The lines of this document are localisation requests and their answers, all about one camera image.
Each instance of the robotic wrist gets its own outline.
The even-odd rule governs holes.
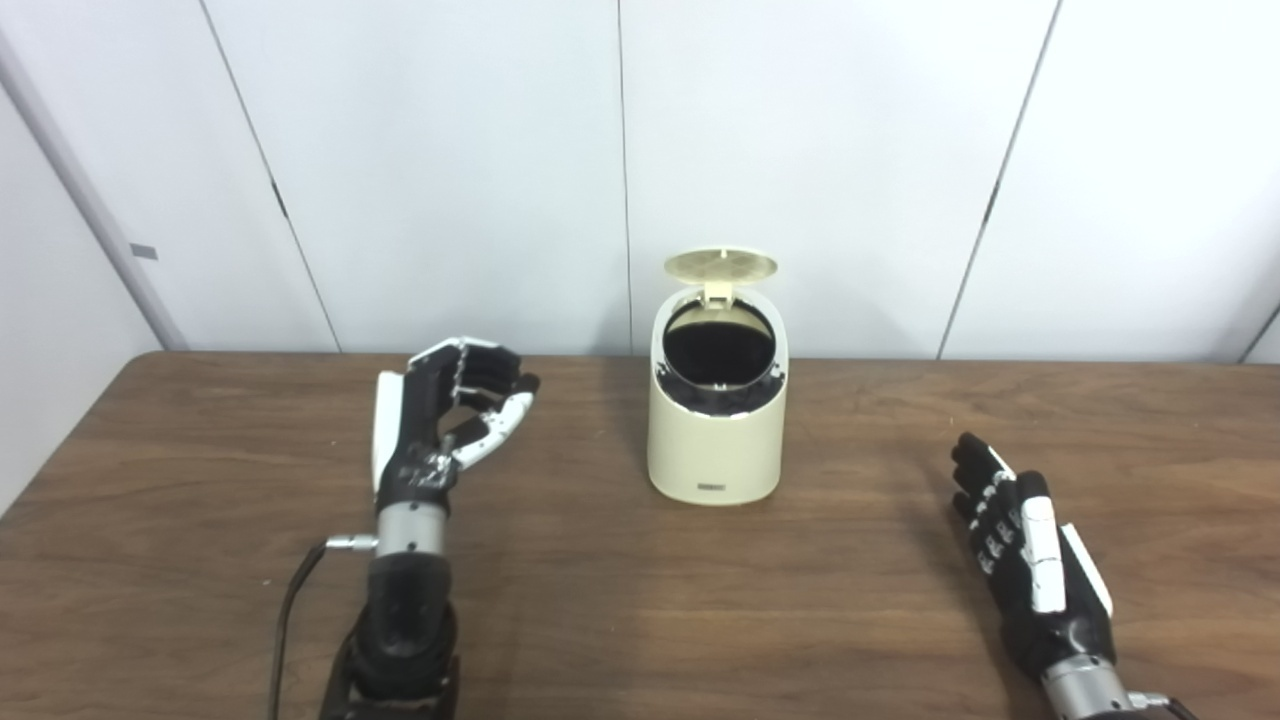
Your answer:
[[[1138,711],[1115,665],[1098,655],[1074,655],[1055,662],[1041,675],[1041,684],[1060,720]]]

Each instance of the lid hinge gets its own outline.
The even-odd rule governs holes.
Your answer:
[[[703,306],[710,310],[728,310],[733,306],[733,283],[712,281],[703,284]]]

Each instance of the white wall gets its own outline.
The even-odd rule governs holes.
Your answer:
[[[344,350],[628,351],[613,0],[209,10]]]
[[[622,3],[634,337],[708,245],[797,356],[933,357],[1051,0]]]
[[[173,347],[335,348],[198,0],[0,0],[0,65]]]
[[[644,352],[707,245],[797,356],[1234,361],[1280,304],[1272,3],[1064,0],[984,232],[1053,0],[207,6],[0,0],[174,347]]]
[[[159,343],[0,90],[0,512]]]
[[[1277,27],[1068,0],[945,356],[1238,361],[1280,304]]]

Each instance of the robotic hand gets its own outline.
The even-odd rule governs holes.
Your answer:
[[[1176,700],[1126,692],[1115,671],[1111,594],[1070,524],[1057,525],[1044,477],[1014,474],[970,433],[951,450],[960,492],[952,505],[1000,609],[1009,656],[1044,687],[1061,720],[1123,720],[1151,706],[1183,720]]]
[[[457,620],[444,557],[449,489],[502,445],[534,402],[539,380],[521,359],[470,337],[447,340],[378,378],[372,471],[378,536],[334,536],[294,575],[276,633],[268,717],[279,706],[288,609],[325,548],[374,551],[367,602],[334,659],[321,720],[451,720],[457,705]],[[474,418],[444,430],[452,409]]]

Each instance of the trash can lid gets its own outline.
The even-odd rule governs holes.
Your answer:
[[[707,247],[681,252],[663,265],[667,274],[689,284],[749,284],[778,270],[778,264],[762,252],[733,247]]]

